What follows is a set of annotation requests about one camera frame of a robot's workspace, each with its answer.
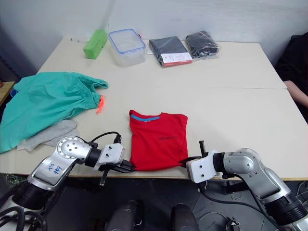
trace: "plastic bag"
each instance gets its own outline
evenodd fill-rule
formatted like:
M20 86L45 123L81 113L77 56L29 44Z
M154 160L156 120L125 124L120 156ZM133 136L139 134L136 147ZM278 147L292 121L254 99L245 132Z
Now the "plastic bag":
M193 59L214 58L219 52L219 46L206 31L186 36L186 42Z
M177 36L151 39L149 45L163 67L189 64L193 61Z

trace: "plastic container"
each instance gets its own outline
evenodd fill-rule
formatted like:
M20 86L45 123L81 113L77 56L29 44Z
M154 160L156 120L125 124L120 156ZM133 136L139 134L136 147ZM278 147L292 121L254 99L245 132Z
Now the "plastic container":
M133 29L110 32L112 56L119 66L130 66L145 61L145 44Z

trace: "floor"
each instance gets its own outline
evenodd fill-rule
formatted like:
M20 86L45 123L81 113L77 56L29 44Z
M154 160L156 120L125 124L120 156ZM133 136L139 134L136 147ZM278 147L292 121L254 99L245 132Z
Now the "floor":
M225 218L217 213L238 220L242 231L276 230L262 214L249 207L207 200L189 180L107 179L105 186L96 187L98 182L99 179L69 179L60 200L47 216L48 230L86 231L91 219L106 221L122 203L140 199L144 203L147 231L171 230L170 213L177 203L187 204L193 210L201 231L225 230ZM298 182L287 184L296 194ZM249 191L226 195L222 191L223 185L225 182L211 181L207 193L220 200L236 200L256 206ZM2 176L0 195L6 190ZM209 212L217 213L204 217Z

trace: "green cloth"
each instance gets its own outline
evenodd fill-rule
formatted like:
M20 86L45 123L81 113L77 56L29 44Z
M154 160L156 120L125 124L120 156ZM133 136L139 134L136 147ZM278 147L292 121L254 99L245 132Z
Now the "green cloth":
M0 124L0 153L16 147L39 131L97 108L104 80L79 73L46 72L23 78L14 86L18 93L7 103Z

